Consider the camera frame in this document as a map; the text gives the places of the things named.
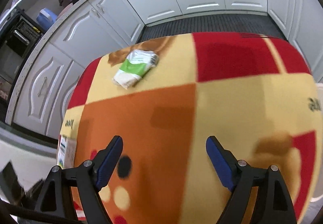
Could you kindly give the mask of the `blue plastic container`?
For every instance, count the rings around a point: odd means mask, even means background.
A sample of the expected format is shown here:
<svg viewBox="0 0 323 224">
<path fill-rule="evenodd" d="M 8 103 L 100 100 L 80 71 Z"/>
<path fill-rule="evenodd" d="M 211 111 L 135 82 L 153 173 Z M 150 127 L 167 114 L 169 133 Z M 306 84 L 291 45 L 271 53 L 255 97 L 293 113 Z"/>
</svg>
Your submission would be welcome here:
<svg viewBox="0 0 323 224">
<path fill-rule="evenodd" d="M 48 31 L 49 28 L 56 22 L 57 15 L 48 8 L 43 8 L 39 11 L 36 21 L 45 30 Z"/>
</svg>

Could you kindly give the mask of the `red orange yellow blanket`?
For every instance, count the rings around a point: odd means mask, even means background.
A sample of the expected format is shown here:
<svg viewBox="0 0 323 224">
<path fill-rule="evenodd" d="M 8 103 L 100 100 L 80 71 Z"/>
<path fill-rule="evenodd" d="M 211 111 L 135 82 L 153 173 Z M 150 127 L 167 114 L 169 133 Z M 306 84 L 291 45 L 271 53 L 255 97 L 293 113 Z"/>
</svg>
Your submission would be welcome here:
<svg viewBox="0 0 323 224">
<path fill-rule="evenodd" d="M 113 77 L 135 49 L 159 62 L 124 89 Z M 90 63 L 60 134 L 77 141 L 75 165 L 122 137 L 121 160 L 100 192 L 114 223 L 215 223 L 230 193 L 206 153 L 211 135 L 251 166 L 277 165 L 301 221 L 319 175 L 322 113 L 311 72 L 287 41 L 193 33 Z"/>
</svg>

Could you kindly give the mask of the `white kitchen cabinets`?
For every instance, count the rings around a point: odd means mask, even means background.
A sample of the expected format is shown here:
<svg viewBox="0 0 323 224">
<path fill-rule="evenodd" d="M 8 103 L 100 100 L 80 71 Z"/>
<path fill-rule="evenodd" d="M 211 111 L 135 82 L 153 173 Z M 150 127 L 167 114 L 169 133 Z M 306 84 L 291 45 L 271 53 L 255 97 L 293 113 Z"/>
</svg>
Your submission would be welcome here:
<svg viewBox="0 0 323 224">
<path fill-rule="evenodd" d="M 236 15 L 264 15 L 322 81 L 322 0 L 3 0 L 1 28 L 16 9 L 36 23 L 48 8 L 58 17 L 24 63 L 2 118 L 57 138 L 67 102 L 83 69 L 95 58 L 139 41 L 194 31 L 266 33 Z"/>
</svg>

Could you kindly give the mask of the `white rainbow medicine box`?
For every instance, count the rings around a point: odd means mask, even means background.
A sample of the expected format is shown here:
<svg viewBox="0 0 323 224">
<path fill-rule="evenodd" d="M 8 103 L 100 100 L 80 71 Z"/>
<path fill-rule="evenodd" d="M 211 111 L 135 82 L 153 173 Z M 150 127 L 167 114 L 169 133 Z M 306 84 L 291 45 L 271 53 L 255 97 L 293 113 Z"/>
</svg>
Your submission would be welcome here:
<svg viewBox="0 0 323 224">
<path fill-rule="evenodd" d="M 75 139 L 61 136 L 58 145 L 57 164 L 62 169 L 74 167 L 77 142 Z"/>
</svg>

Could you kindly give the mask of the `green white tissue pack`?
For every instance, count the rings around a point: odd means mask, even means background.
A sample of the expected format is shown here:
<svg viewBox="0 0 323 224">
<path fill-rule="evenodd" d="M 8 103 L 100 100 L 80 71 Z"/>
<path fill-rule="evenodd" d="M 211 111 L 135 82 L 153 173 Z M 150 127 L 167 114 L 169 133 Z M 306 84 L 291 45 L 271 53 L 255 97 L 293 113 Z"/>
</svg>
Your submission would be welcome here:
<svg viewBox="0 0 323 224">
<path fill-rule="evenodd" d="M 159 56 L 153 51 L 135 49 L 130 52 L 115 73 L 113 82 L 124 89 L 136 85 L 151 68 L 157 66 Z"/>
</svg>

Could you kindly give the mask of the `black microwave oven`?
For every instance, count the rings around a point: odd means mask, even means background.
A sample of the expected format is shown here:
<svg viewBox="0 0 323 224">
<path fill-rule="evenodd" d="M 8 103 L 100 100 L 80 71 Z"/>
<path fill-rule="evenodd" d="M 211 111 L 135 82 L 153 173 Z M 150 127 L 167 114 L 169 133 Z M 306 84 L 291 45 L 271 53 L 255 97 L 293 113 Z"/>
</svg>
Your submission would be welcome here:
<svg viewBox="0 0 323 224">
<path fill-rule="evenodd" d="M 44 29 L 23 9 L 16 9 L 1 28 L 1 101 L 8 103 L 19 73 Z"/>
</svg>

